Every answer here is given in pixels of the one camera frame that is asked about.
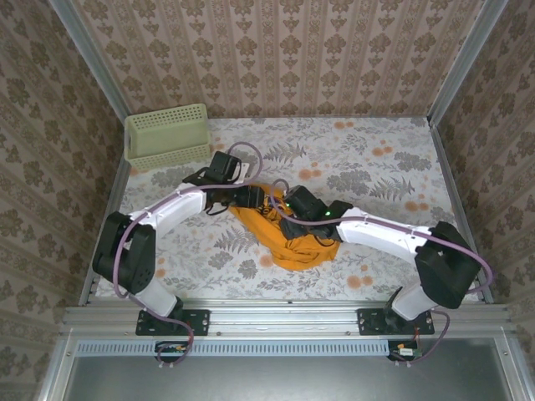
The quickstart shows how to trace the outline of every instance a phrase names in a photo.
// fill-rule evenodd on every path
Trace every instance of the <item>black mounting plate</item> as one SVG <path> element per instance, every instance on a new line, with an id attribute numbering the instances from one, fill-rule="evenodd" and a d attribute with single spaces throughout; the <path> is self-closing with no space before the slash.
<path id="1" fill-rule="evenodd" d="M 182 319 L 188 324 L 196 337 L 208 335 L 210 311 L 208 309 L 184 309 Z M 187 330 L 173 323 L 162 322 L 146 311 L 140 311 L 135 327 L 136 336 L 187 336 Z"/>
<path id="2" fill-rule="evenodd" d="M 420 335 L 435 334 L 435 327 L 431 312 L 423 312 L 415 320 L 400 324 L 397 327 L 386 323 L 385 310 L 383 308 L 363 308 L 357 311 L 357 323 L 361 336 L 414 336 L 415 327 L 418 327 Z"/>

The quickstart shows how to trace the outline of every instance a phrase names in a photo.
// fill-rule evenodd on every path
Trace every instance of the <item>gray floor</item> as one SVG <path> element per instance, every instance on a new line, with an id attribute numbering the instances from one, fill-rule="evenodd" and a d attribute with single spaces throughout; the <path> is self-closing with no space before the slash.
<path id="1" fill-rule="evenodd" d="M 67 400 L 508 401 L 496 350 L 448 340 L 411 368 L 386 358 L 78 358 Z"/>

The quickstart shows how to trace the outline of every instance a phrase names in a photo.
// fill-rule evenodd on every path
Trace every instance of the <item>orange cloth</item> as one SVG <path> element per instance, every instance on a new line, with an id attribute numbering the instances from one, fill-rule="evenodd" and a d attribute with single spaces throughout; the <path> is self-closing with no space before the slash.
<path id="1" fill-rule="evenodd" d="M 269 186 L 259 185 L 266 194 Z M 275 197 L 282 199 L 283 192 L 275 190 Z M 272 255 L 273 262 L 288 270 L 306 270 L 319 265 L 322 261 L 332 261 L 340 246 L 339 242 L 320 240 L 326 246 L 318 244 L 312 235 L 302 236 L 294 240 L 287 240 L 279 227 L 282 217 L 269 204 L 269 196 L 264 200 L 265 211 L 241 207 L 231 207 L 229 210 L 236 216 L 264 246 L 267 246 Z M 282 208 L 289 213 L 286 206 Z"/>

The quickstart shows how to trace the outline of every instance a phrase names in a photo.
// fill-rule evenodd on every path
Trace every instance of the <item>basket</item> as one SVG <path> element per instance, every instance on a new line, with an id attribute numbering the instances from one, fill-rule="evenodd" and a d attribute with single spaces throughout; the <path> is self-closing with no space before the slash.
<path id="1" fill-rule="evenodd" d="M 125 159 L 137 170 L 208 159 L 204 104 L 131 115 L 125 120 Z"/>

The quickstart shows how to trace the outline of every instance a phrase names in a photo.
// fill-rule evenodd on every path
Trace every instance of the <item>floral tablecloth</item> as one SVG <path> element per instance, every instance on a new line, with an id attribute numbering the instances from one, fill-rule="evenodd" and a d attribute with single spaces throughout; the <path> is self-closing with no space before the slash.
<path id="1" fill-rule="evenodd" d="M 415 225 L 454 222 L 424 118 L 213 119 L 209 128 L 214 150 L 246 140 L 262 151 L 260 182 L 282 177 L 306 185 L 327 204 L 347 201 Z M 248 148 L 235 155 L 256 164 Z M 208 162 L 133 169 L 120 211 L 151 205 Z M 286 271 L 230 212 L 188 219 L 163 238 L 156 255 L 156 276 L 184 298 L 385 300 L 417 277 L 401 259 L 349 244 L 334 261 Z M 111 285 L 100 280 L 97 296 L 111 295 Z"/>

